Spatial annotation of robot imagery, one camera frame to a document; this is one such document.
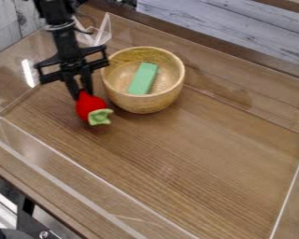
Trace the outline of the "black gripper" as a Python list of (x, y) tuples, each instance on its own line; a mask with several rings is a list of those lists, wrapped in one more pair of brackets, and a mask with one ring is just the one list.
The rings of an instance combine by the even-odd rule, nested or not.
[[(82, 73), (84, 67), (94, 72), (110, 65), (106, 53), (107, 46), (100, 45), (82, 48), (79, 46), (74, 26), (68, 26), (63, 29), (51, 29), (49, 32), (52, 33), (58, 52), (51, 58), (35, 64), (41, 84), (48, 84), (58, 80), (64, 81), (63, 73), (70, 73), (72, 76), (76, 76)], [(82, 83), (84, 91), (92, 95), (94, 82), (90, 72), (82, 73)], [(66, 79), (66, 86), (74, 100), (78, 100), (80, 88), (74, 77)]]

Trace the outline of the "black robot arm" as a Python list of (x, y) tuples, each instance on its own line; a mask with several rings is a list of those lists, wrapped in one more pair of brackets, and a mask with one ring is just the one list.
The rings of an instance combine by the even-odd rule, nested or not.
[(110, 65), (107, 46), (82, 48), (75, 32), (79, 31), (70, 0), (33, 0), (40, 17), (47, 21), (56, 46), (56, 54), (35, 64), (41, 84), (63, 81), (75, 100), (80, 91), (94, 94), (92, 73)]

